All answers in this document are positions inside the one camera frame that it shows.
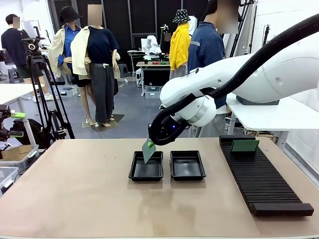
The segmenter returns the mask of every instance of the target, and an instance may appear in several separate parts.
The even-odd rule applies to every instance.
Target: black tripod
[[[50,141],[56,141],[59,139],[64,139],[67,135],[66,132],[69,133],[70,138],[75,138],[74,137],[74,133],[71,127],[71,124],[69,122],[58,86],[56,84],[51,66],[50,66],[50,62],[49,59],[47,58],[46,55],[42,55],[41,52],[39,51],[39,41],[44,39],[44,38],[40,38],[40,34],[38,32],[37,27],[34,27],[37,30],[38,33],[38,37],[36,38],[25,38],[22,40],[22,42],[27,45],[27,51],[29,53],[29,55],[26,58],[27,61],[27,65],[31,74],[31,81],[32,81],[32,85],[33,85],[33,90],[34,93],[36,95],[36,104],[39,110],[39,115],[40,115],[40,119],[41,119],[41,123],[43,126],[43,133],[45,135],[46,140],[46,148],[48,148],[50,146]],[[41,87],[41,83],[39,80],[39,77],[37,76],[36,73],[36,67],[38,67],[40,70],[43,70],[46,78],[48,80],[48,83],[50,85],[50,89],[52,91],[52,95],[53,95],[53,100],[54,100],[54,104],[55,104],[55,109],[54,110],[49,110],[46,100],[44,98],[44,93]],[[60,110],[60,106],[58,104],[58,100],[55,97],[55,93],[54,93],[54,89],[52,86],[52,82],[55,85],[56,88],[56,92],[59,96],[60,99],[60,103],[65,115],[65,119],[62,116],[61,110]],[[43,121],[43,116],[42,116],[42,111],[41,111],[41,107],[40,107],[40,101],[37,97],[37,90],[35,88],[35,86],[38,85],[38,91],[40,93],[40,100],[41,100],[41,104],[43,106],[43,114],[44,114],[44,118],[45,118],[45,122],[46,122],[46,126],[44,126],[44,121]]]

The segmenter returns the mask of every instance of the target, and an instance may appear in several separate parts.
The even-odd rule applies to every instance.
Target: mannequin foot
[[[110,127],[111,125],[109,123],[103,123],[102,124],[104,127]]]
[[[92,119],[88,119],[89,125],[93,126],[95,124],[95,122]]]

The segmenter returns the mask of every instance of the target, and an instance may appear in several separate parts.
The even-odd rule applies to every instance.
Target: black backpack
[[[47,132],[45,128],[42,128],[42,125],[33,120],[33,119],[28,119],[31,130],[35,139],[36,144],[39,145],[40,149],[46,149],[50,146],[51,142],[51,136],[50,133]],[[28,135],[26,133],[24,123],[22,120],[14,120],[13,121],[13,127],[10,128],[11,131],[22,131],[23,132],[23,137],[17,137],[16,139],[22,143],[23,145],[28,145],[30,144],[30,140],[28,138]]]

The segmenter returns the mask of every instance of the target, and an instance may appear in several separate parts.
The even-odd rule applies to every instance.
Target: table
[[[307,218],[253,217],[217,138],[178,138],[160,182],[128,179],[145,139],[58,140],[0,198],[0,235],[30,238],[275,238],[319,236],[319,189],[268,138],[260,148],[303,202]],[[199,150],[207,177],[170,178],[171,150]]]
[[[236,118],[246,129],[254,131],[279,131],[278,147],[283,150],[288,133],[294,129],[319,129],[319,112],[294,100],[283,98],[277,106],[244,106],[235,94],[227,96],[232,111],[228,134],[233,134]]]
[[[143,51],[136,51],[136,50],[129,50],[127,51],[127,53],[130,55],[131,57],[131,63],[132,63],[132,75],[135,74],[134,71],[134,62],[133,62],[133,55],[145,55],[145,53]]]
[[[25,113],[22,100],[27,99],[22,96],[30,92],[33,92],[32,84],[0,84],[0,105],[9,105],[17,101],[20,112]],[[27,116],[23,119],[23,123],[30,143],[36,144]]]
[[[137,67],[140,67],[142,71],[143,71],[143,68],[147,68],[147,67],[170,67],[169,61],[164,61],[164,62],[166,62],[165,65],[162,65],[161,62],[163,62],[163,61],[149,61],[149,62],[147,62],[147,64],[145,64],[144,61],[139,61],[139,62],[136,64],[136,66],[137,66]],[[142,79],[142,93],[141,93],[141,96],[143,96],[144,93],[145,93],[145,89],[144,89],[144,79]]]

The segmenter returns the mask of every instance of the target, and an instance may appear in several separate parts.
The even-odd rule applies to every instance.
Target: black shorts
[[[78,87],[86,87],[87,85],[91,84],[91,79],[83,79],[79,80],[79,75],[73,74],[73,71],[71,70],[73,81],[76,83]]]
[[[16,69],[18,70],[18,73],[21,78],[23,79],[31,78],[31,73],[29,72],[29,68],[27,65],[17,66]],[[42,71],[39,69],[37,65],[35,66],[35,72],[38,77],[43,76]]]

